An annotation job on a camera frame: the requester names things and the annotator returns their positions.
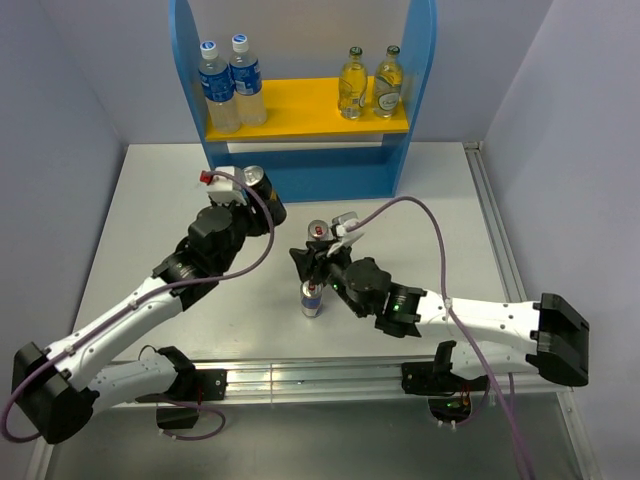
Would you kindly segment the black yellow can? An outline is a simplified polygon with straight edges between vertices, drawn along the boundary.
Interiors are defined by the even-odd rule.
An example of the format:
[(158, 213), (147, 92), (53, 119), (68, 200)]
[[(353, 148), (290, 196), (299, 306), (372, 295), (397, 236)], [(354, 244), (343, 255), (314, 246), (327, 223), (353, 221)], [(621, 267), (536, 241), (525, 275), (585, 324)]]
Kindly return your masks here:
[(273, 224), (281, 225), (286, 220), (287, 212), (265, 170), (258, 165), (251, 165), (243, 168), (242, 173), (245, 184), (264, 201)]

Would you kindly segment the green-capped glass bottle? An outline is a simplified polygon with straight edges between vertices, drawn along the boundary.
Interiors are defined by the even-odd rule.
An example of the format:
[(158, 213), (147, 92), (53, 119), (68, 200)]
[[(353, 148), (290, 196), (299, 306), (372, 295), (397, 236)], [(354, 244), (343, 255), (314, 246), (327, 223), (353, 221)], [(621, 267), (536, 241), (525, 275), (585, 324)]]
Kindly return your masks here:
[(361, 47), (351, 47), (339, 77), (338, 109), (341, 116), (348, 120), (356, 120), (361, 116), (366, 101), (368, 72), (362, 55)]
[(404, 70), (398, 57), (401, 49), (390, 45), (385, 59), (378, 65), (374, 75), (372, 107), (375, 115), (389, 118), (396, 112), (404, 80)]

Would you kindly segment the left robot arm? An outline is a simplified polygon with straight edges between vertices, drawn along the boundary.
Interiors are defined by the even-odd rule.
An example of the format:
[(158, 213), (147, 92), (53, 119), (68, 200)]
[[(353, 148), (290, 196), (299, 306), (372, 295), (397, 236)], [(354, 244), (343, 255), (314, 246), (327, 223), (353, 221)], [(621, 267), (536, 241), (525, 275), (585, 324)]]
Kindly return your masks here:
[(286, 215), (278, 200), (214, 203), (202, 209), (176, 249), (120, 304), (44, 349), (35, 343), (22, 347), (14, 356), (9, 402), (19, 406), (38, 436), (59, 444), (93, 416), (123, 402), (145, 396), (169, 402), (195, 399), (196, 368), (174, 346), (135, 362), (110, 363), (230, 278), (245, 239), (272, 236)]

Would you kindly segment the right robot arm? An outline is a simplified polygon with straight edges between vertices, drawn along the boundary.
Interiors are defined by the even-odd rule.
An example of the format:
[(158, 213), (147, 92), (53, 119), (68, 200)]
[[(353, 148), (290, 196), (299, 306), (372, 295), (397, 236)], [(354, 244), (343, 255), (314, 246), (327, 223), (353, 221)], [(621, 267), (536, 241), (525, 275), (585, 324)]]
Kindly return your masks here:
[(568, 387), (589, 382), (589, 323), (558, 294), (519, 303), (445, 299), (394, 282), (371, 257), (353, 260), (350, 247), (337, 241), (309, 241), (289, 254), (301, 281), (331, 288), (356, 317), (373, 317), (384, 334), (435, 340), (442, 359), (433, 378), (443, 389), (487, 368), (537, 372)]

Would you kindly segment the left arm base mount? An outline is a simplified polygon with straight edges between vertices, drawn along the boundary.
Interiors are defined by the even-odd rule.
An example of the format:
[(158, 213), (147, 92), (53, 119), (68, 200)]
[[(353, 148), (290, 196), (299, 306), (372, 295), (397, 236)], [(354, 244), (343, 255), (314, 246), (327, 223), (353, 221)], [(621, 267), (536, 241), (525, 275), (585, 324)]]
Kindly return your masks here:
[[(160, 433), (182, 440), (210, 438), (220, 433), (226, 417), (209, 403), (224, 400), (227, 385), (227, 371), (224, 369), (196, 370), (194, 384), (184, 394), (172, 398), (168, 407), (156, 409), (156, 425)], [(192, 430), (205, 413), (217, 416), (219, 426), (211, 434), (189, 437), (186, 431)]]

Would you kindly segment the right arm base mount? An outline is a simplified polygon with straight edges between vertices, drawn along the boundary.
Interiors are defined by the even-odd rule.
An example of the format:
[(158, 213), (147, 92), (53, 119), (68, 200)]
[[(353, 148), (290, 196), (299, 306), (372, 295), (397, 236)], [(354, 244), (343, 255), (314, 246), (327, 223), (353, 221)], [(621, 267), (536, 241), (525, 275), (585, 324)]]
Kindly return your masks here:
[(401, 364), (401, 388), (407, 395), (428, 399), (438, 427), (452, 430), (475, 419), (489, 405), (490, 384), (486, 375), (472, 380), (451, 372), (435, 361)]

